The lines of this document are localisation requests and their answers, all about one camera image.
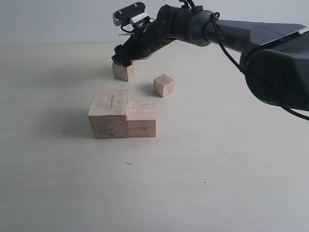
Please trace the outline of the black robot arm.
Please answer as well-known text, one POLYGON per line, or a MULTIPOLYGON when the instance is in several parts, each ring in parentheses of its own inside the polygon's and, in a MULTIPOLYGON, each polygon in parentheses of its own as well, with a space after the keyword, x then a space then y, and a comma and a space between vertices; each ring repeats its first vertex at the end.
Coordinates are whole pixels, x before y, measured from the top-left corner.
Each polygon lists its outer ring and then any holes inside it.
POLYGON ((129 38, 112 60, 128 66, 150 57, 173 41, 199 47, 217 44, 224 53, 240 53, 236 68, 260 101, 285 109, 309 109, 309 33, 301 24, 231 21, 190 0, 162 6, 151 18, 142 2, 113 13, 113 23, 131 25, 129 38))

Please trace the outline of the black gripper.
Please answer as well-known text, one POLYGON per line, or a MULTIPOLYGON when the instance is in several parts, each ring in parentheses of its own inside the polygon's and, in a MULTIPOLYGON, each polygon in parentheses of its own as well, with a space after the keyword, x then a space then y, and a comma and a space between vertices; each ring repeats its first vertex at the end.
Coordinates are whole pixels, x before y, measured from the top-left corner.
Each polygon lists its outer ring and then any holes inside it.
POLYGON ((175 41, 169 35, 158 34, 157 23, 149 23, 136 31, 124 43, 114 48, 112 60, 117 65, 129 67, 136 60, 147 59, 154 52, 175 41))

